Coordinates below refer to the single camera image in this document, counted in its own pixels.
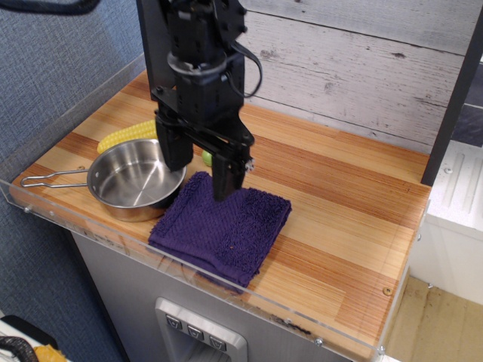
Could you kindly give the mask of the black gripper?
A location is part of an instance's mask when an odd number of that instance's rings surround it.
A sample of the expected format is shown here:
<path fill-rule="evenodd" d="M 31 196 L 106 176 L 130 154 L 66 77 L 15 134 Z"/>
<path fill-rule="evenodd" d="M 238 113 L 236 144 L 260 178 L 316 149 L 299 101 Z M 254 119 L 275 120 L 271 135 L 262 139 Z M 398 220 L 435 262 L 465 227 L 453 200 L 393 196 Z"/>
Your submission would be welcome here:
<path fill-rule="evenodd" d="M 254 137 L 242 123 L 245 58 L 222 56 L 193 65 L 168 57 L 175 88 L 160 91 L 156 132 L 168 169 L 187 166 L 193 145 L 209 151 L 215 200 L 225 200 L 242 187 L 254 169 L 250 147 Z"/>

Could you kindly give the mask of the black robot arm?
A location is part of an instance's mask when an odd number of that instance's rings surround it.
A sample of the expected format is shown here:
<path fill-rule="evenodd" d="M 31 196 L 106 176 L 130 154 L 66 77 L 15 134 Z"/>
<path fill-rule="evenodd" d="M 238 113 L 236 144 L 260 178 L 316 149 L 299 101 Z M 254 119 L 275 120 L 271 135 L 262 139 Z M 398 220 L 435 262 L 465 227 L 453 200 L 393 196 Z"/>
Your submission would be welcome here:
<path fill-rule="evenodd" d="M 216 201 L 242 187 L 254 136 L 242 123 L 245 60 L 251 52 L 237 38 L 246 31 L 238 1 L 163 1 L 174 85 L 158 86 L 156 132 L 165 164 L 178 171 L 198 146 L 212 156 Z"/>

